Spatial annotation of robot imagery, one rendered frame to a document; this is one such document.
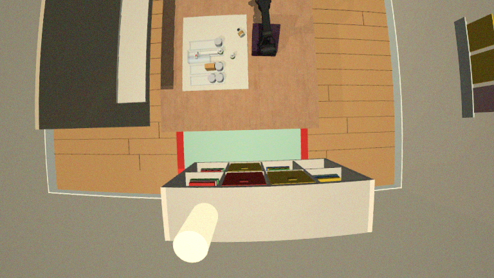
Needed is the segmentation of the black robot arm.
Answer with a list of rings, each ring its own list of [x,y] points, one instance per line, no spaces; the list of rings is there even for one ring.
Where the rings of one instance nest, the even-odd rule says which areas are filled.
[[[259,10],[262,15],[262,36],[258,40],[258,46],[260,49],[260,53],[262,55],[274,55],[276,52],[276,43],[271,43],[270,37],[275,42],[272,37],[272,29],[270,26],[270,3],[271,0],[255,0],[256,4],[258,4]]]

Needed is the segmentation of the orange-brown box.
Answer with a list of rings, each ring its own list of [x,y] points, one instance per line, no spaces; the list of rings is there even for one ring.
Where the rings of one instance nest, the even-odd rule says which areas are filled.
[[[215,64],[214,63],[205,64],[205,69],[206,71],[214,71],[216,70]]]

